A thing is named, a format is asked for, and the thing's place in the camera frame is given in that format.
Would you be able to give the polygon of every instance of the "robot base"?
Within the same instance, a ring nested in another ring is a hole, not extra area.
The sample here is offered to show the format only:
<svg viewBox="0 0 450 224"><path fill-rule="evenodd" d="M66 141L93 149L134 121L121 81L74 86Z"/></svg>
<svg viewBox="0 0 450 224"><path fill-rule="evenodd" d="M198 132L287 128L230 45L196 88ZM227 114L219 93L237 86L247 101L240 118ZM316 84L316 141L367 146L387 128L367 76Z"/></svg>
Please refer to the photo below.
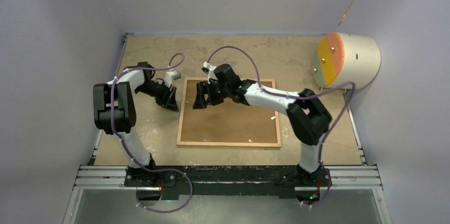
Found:
<svg viewBox="0 0 450 224"><path fill-rule="evenodd" d="M177 169L193 183L194 195L278 196L304 201L317 192L319 184L328 184L328 171L319 167L310 174L296 166L155 166L153 170ZM126 169L126 187L162 187L162 200L177 200L189 194L189 183L178 172L149 173L141 168ZM296 192L296 187L311 187Z"/></svg>

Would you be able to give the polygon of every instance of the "metal frame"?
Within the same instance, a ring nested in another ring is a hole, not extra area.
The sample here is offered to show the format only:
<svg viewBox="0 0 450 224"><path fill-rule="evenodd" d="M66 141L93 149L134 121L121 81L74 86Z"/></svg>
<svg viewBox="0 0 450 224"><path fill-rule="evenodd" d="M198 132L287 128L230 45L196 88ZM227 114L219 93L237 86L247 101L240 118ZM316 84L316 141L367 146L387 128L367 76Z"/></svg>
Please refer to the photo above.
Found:
<svg viewBox="0 0 450 224"><path fill-rule="evenodd" d="M81 166L74 189L133 189L159 191L159 187L125 187L126 166ZM331 189L382 188L376 166L327 166L333 179ZM296 191L316 190L317 187L296 187Z"/></svg>
<svg viewBox="0 0 450 224"><path fill-rule="evenodd" d="M64 216L63 224L72 224L75 222L76 214L78 213L78 208L80 207L82 196L83 196L82 189L74 189L72 191L66 215Z"/></svg>
<svg viewBox="0 0 450 224"><path fill-rule="evenodd" d="M342 90L342 96L344 98L345 103L347 103L347 94L346 94L346 92L347 92L346 89ZM354 139L356 140L356 145L358 146L359 157L361 158L362 165L366 166L367 165L366 156L364 154L364 151L362 150L361 141L359 140L358 130L356 129L356 124L354 123L353 112L351 110L350 105L347 105L347 111L349 113L350 121L351 121L351 124L352 124L353 133L354 133Z"/></svg>
<svg viewBox="0 0 450 224"><path fill-rule="evenodd" d="M378 215L380 216L382 224L392 224L391 217L386 206L386 200L384 199L383 189L372 189L374 193L375 203L377 205Z"/></svg>

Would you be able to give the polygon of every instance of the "wooden work surface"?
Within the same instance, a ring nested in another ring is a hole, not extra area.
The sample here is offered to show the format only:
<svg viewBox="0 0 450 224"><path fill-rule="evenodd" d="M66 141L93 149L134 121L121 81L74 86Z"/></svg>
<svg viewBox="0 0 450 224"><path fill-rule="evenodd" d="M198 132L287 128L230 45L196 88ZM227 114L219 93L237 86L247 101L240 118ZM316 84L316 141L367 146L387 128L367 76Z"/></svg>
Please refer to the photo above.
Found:
<svg viewBox="0 0 450 224"><path fill-rule="evenodd" d="M194 109L197 82L205 80L207 78L185 79L177 145L281 146L278 113L274 110L238 105L230 98L220 105ZM274 80L261 80L261 84L275 88Z"/></svg>
<svg viewBox="0 0 450 224"><path fill-rule="evenodd" d="M142 61L154 67L165 67L173 54L182 52L186 59L177 69L182 76L205 77L201 67L210 53L218 47L233 45L247 51L255 60L261 77L275 79L277 89L317 90L312 77L312 63L320 40L321 37L129 37L120 71ZM241 78L255 77L247 57L233 49L220 51L211 63L228 63ZM164 78L164 72L157 72L155 77ZM180 106L184 80L173 84L178 88L176 100ZM280 115L280 148L181 146L177 145L179 113L162 109L145 94L133 97L137 112L136 129L157 165L295 165L300 160L300 142L284 115ZM321 97L321 101L333 117L344 105L340 91ZM347 113L328 137L323 159L326 165L361 164ZM127 165L123 150L112 136L105 133L101 136L95 165Z"/></svg>

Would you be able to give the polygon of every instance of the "cylindrical object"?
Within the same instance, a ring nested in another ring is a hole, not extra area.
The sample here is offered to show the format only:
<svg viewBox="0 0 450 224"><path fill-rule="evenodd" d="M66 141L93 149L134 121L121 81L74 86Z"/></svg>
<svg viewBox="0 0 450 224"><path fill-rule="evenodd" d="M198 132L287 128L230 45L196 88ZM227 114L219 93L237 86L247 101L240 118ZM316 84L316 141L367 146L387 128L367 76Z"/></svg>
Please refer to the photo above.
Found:
<svg viewBox="0 0 450 224"><path fill-rule="evenodd" d="M337 32L322 39L313 59L314 79L323 88L353 81L360 89L371 82L379 66L380 52L373 38Z"/></svg>
<svg viewBox="0 0 450 224"><path fill-rule="evenodd" d="M133 155L133 157L139 163L143 164L144 166L147 166L150 163L150 153L144 147L144 144L142 144L142 140L139 138L139 134L137 133L136 128L132 127L128 134L125 132L119 132L119 134L122 136L123 140L125 141L125 144L127 145L128 150ZM114 135L114 137L120 142L120 139L117 137L117 135ZM128 159L128 165L132 168L140 168L140 166L136 164L134 160L128 156L125 149L124 152Z"/></svg>

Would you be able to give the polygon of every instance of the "wooden frame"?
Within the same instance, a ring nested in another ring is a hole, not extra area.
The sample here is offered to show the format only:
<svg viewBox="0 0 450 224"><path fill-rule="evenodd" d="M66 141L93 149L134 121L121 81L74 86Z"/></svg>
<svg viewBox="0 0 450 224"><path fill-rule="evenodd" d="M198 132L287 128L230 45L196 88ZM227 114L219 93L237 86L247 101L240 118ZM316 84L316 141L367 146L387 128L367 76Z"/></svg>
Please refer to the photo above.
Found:
<svg viewBox="0 0 450 224"><path fill-rule="evenodd" d="M186 141L181 141L181 131L182 131L182 128L183 128L183 117L184 117L184 109L185 109L185 103L186 103L187 82L189 80L206 80L206 78L203 78L203 77L186 77L184 79L183 97L182 97L182 100L181 100L180 118L179 118L179 124L178 124L177 145L231 146L231 147L274 147L274 148L279 148L281 146L280 122L279 122L279 116L278 116L278 112L277 111L274 111L276 143L251 143L251 142L248 142L248 143L241 143L241 142L230 142L230 143L227 143L227 142L186 142ZM272 87L276 88L274 79L261 79L261 82L270 82L272 84Z"/></svg>

